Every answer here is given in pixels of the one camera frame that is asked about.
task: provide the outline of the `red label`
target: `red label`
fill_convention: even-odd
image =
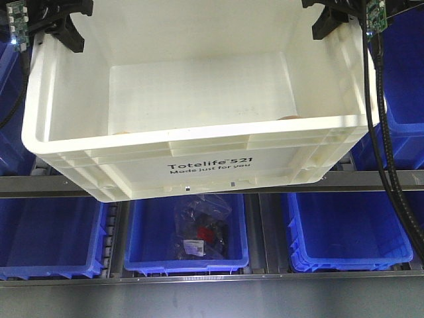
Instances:
[[[197,229],[197,237],[201,240],[204,240],[205,242],[208,242],[209,244],[213,244],[215,241],[215,233],[205,227],[199,227]]]

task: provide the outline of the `plastic bag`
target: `plastic bag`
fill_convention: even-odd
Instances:
[[[187,195],[174,208],[176,260],[222,260],[227,257],[231,207],[220,195]]]

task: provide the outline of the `black bracket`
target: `black bracket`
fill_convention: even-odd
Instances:
[[[314,40],[322,40],[342,23],[349,22],[349,15],[361,21],[361,0],[302,0],[303,8],[316,3],[325,6],[321,16],[312,26]],[[398,15],[412,8],[424,7],[424,0],[386,0],[386,14],[389,24],[394,15]]]
[[[322,40],[342,23],[349,22],[349,15],[360,15],[360,2],[356,0],[302,0],[303,8],[316,3],[323,4],[324,10],[312,26],[314,40]]]
[[[71,13],[93,14],[93,0],[44,0],[31,19],[30,34],[44,30],[55,36],[60,42],[75,53],[83,52],[84,39],[71,20]]]
[[[14,0],[0,0],[0,40],[10,41],[6,20],[6,4]],[[71,13],[93,14],[93,0],[26,0],[28,33],[33,40],[40,31],[52,34],[75,53],[83,52],[84,39],[71,20]]]

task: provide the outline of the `blue bin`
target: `blue bin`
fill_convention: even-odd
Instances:
[[[0,121],[12,109],[22,86],[18,54],[11,45],[0,42]],[[21,140],[24,105],[0,130],[0,176],[29,175],[34,155]]]
[[[107,208],[90,197],[0,200],[0,279],[100,274]]]
[[[291,193],[282,195],[282,204],[297,272],[385,270],[412,259],[384,192]]]
[[[424,168],[424,11],[395,17],[384,32],[384,93],[396,167]],[[380,152],[383,151],[377,126]],[[358,170],[377,168],[367,134],[352,149]]]
[[[181,197],[133,201],[125,252],[125,268],[149,274],[233,272],[248,264],[243,196],[222,195],[231,206],[228,257],[225,260],[172,260],[169,248],[175,233],[174,207]]]

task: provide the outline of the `circuit board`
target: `circuit board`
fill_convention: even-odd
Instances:
[[[366,34],[370,40],[388,27],[385,0],[370,0],[366,5]]]
[[[15,51],[24,52],[30,45],[28,35],[28,8],[25,0],[6,4],[11,31],[11,44]]]

